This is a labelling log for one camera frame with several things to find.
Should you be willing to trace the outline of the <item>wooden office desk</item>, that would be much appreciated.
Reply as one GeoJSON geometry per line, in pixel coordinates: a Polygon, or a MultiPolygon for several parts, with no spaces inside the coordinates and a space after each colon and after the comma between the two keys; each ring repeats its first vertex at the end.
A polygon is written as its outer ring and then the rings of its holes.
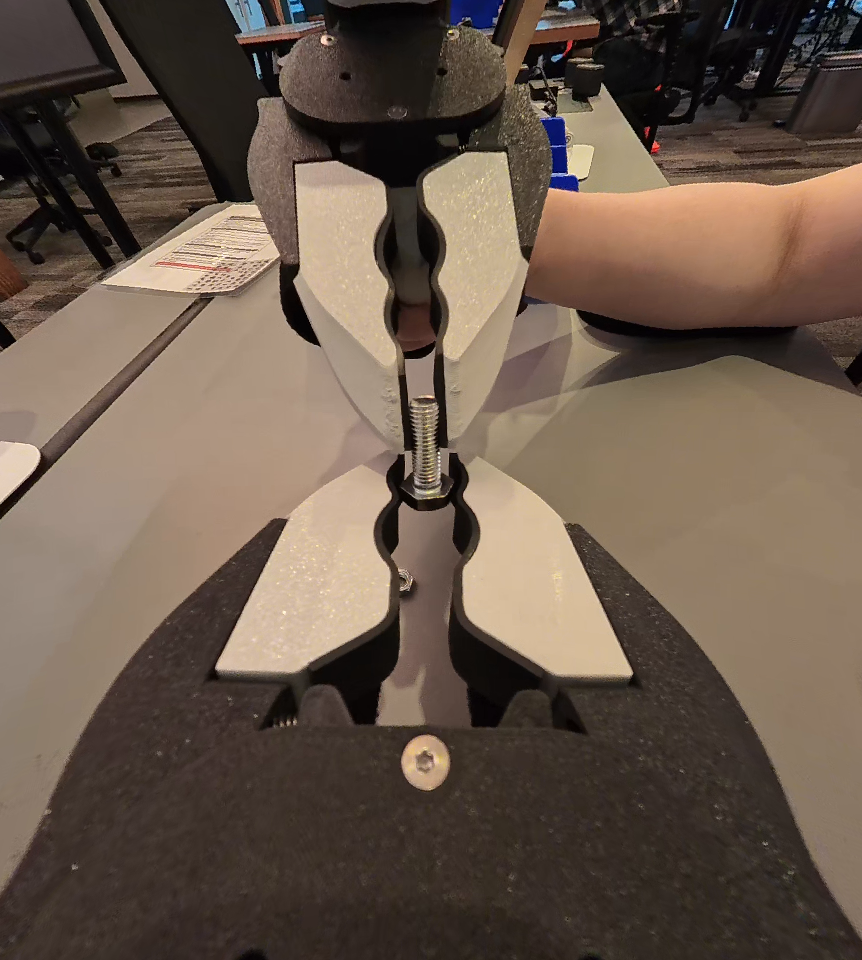
{"type": "Polygon", "coordinates": [[[600,30],[601,22],[587,13],[547,15],[538,21],[530,46],[591,42],[599,36],[600,30]]]}
{"type": "Polygon", "coordinates": [[[263,47],[276,47],[298,42],[305,37],[320,35],[326,31],[323,21],[312,21],[282,26],[272,26],[257,30],[245,30],[236,35],[241,47],[256,50],[263,47]]]}

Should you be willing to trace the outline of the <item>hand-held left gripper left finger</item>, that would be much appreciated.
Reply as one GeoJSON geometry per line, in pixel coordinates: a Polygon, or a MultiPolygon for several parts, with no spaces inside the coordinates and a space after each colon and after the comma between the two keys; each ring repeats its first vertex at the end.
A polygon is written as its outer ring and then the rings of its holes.
{"type": "Polygon", "coordinates": [[[223,680],[376,695],[399,655],[401,462],[370,461],[291,514],[216,662],[223,680]]]}

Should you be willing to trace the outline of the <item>short thin silver bolt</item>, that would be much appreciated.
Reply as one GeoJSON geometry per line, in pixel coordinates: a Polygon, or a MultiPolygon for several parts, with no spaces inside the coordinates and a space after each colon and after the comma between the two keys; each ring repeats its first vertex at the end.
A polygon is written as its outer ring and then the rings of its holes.
{"type": "Polygon", "coordinates": [[[399,487],[400,498],[418,512],[433,512],[457,503],[466,470],[457,454],[450,455],[449,467],[441,466],[438,444],[439,405],[432,395],[410,400],[413,436],[412,472],[399,487]]]}

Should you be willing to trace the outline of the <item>person's right hand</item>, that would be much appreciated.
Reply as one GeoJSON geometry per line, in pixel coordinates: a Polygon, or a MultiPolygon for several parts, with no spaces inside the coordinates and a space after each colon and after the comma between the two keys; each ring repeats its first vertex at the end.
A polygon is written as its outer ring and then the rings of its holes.
{"type": "Polygon", "coordinates": [[[395,336],[406,359],[420,359],[436,348],[437,329],[433,323],[432,302],[426,296],[410,301],[399,295],[394,300],[395,336]]]}

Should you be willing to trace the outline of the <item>blue plastic bin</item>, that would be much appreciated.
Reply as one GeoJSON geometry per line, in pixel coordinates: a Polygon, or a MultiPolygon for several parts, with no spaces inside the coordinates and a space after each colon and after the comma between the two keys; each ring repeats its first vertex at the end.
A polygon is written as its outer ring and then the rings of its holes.
{"type": "Polygon", "coordinates": [[[576,193],[579,191],[578,178],[569,171],[568,132],[565,121],[560,116],[544,116],[541,119],[550,143],[552,156],[551,189],[576,193]]]}

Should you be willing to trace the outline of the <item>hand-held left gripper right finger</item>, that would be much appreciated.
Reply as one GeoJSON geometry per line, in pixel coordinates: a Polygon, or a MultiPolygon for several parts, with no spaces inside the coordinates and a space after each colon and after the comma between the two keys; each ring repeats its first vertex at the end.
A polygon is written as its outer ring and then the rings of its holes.
{"type": "Polygon", "coordinates": [[[481,458],[450,458],[454,571],[449,653],[472,702],[525,690],[624,688],[625,651],[569,530],[538,494],[481,458]]]}

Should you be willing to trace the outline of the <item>black framed display easel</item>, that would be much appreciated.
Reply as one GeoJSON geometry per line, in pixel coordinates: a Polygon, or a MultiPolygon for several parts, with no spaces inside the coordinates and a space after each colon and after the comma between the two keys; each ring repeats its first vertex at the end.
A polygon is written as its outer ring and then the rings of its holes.
{"type": "Polygon", "coordinates": [[[34,110],[94,213],[126,257],[141,247],[103,185],[93,163],[57,109],[60,98],[121,85],[125,75],[87,2],[0,1],[0,122],[51,194],[63,218],[104,269],[114,260],[60,175],[18,116],[34,110]]]}

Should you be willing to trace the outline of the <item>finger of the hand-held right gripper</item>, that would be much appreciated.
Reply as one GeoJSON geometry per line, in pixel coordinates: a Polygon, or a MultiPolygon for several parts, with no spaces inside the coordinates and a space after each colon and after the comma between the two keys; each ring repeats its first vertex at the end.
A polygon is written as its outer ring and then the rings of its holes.
{"type": "Polygon", "coordinates": [[[386,187],[341,162],[294,166],[294,287],[341,389],[394,452],[405,450],[403,355],[390,331],[391,284],[378,241],[386,187]]]}
{"type": "Polygon", "coordinates": [[[438,441],[457,445],[499,375],[528,268],[508,157],[502,151],[456,155],[422,175],[417,200],[437,240],[431,283],[439,315],[438,441]]]}

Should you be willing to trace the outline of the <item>person's right forearm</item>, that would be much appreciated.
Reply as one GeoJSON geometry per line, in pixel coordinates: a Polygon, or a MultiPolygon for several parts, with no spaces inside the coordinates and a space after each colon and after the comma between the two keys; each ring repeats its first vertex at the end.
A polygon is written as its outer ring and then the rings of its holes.
{"type": "Polygon", "coordinates": [[[862,163],[786,185],[551,190],[525,294],[662,330],[862,316],[862,163]]]}

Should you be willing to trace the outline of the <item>laminated instruction sheet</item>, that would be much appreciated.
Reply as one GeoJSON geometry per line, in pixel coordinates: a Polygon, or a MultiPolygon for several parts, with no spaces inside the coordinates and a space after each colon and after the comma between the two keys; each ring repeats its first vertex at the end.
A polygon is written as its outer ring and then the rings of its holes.
{"type": "Polygon", "coordinates": [[[234,203],[105,278],[103,286],[183,296],[234,295],[279,260],[256,205],[234,203]]]}

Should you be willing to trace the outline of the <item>grey waste bin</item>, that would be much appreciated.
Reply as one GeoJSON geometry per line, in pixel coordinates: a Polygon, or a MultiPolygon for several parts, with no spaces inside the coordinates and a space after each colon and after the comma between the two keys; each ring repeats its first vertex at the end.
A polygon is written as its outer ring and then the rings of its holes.
{"type": "Polygon", "coordinates": [[[862,51],[822,54],[797,94],[785,130],[796,136],[845,135],[862,122],[862,51]]]}

